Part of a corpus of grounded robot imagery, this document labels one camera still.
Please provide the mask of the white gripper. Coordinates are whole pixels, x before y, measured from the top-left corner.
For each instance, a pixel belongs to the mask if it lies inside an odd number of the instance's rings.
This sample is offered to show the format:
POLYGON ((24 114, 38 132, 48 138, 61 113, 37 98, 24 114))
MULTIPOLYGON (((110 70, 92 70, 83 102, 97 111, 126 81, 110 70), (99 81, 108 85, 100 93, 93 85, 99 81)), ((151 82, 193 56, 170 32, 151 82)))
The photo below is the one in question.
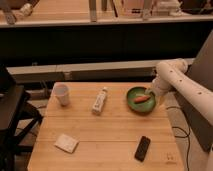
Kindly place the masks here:
POLYGON ((160 106, 164 102, 164 96, 170 91, 171 85, 161 77, 156 77, 152 80, 149 88, 145 90, 146 94, 153 93, 156 103, 160 106))

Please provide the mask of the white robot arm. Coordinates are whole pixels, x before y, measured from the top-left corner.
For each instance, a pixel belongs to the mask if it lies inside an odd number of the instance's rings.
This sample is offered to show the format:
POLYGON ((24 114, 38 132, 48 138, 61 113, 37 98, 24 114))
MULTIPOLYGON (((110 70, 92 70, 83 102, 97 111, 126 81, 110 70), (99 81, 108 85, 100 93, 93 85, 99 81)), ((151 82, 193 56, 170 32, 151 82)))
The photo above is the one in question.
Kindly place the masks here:
POLYGON ((163 60, 156 65, 156 77, 146 92, 164 96, 174 87, 203 117, 213 125, 213 92, 185 75, 184 59, 163 60))

